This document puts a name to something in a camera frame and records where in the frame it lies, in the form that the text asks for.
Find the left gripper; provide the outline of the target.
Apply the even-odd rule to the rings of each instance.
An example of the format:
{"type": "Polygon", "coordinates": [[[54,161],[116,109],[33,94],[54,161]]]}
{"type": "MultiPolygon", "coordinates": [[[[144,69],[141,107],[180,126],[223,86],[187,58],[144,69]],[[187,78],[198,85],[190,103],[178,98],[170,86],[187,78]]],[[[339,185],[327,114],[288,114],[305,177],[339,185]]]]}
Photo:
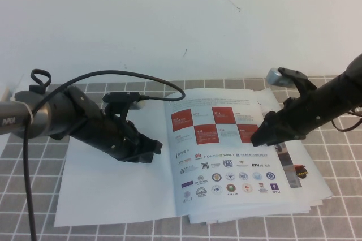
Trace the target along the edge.
{"type": "Polygon", "coordinates": [[[160,154],[162,143],[138,132],[126,119],[130,102],[111,102],[100,117],[88,117],[70,136],[112,158],[130,163],[151,163],[160,154]]]}

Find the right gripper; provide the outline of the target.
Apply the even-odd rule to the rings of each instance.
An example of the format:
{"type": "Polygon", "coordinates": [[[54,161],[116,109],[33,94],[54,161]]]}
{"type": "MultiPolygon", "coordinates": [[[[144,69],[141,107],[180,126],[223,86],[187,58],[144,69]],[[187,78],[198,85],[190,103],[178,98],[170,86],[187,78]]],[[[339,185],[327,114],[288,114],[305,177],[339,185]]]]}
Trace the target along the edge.
{"type": "Polygon", "coordinates": [[[305,96],[285,101],[283,109],[268,112],[261,126],[251,136],[254,147],[303,140],[325,124],[325,91],[316,89],[305,96]]]}

